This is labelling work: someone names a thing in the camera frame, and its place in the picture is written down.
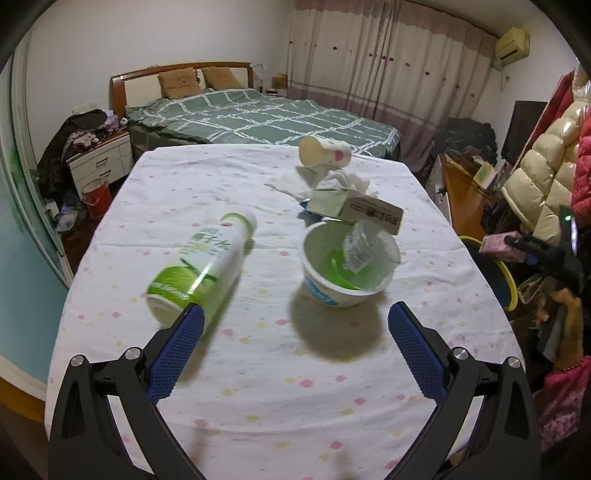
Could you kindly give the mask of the person's right hand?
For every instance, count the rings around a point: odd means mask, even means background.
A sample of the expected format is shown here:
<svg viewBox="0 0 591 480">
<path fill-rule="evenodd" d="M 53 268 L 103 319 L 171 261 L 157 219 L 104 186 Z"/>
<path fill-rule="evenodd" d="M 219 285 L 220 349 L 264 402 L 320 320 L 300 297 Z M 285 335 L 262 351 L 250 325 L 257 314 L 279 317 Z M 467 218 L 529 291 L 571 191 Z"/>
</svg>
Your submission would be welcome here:
<svg viewBox="0 0 591 480">
<path fill-rule="evenodd" d="M 567 309 L 563 338 L 556 352 L 554 367 L 559 370 L 574 368 L 584 356 L 582 302 L 569 289 L 553 292 L 551 298 Z"/>
</svg>

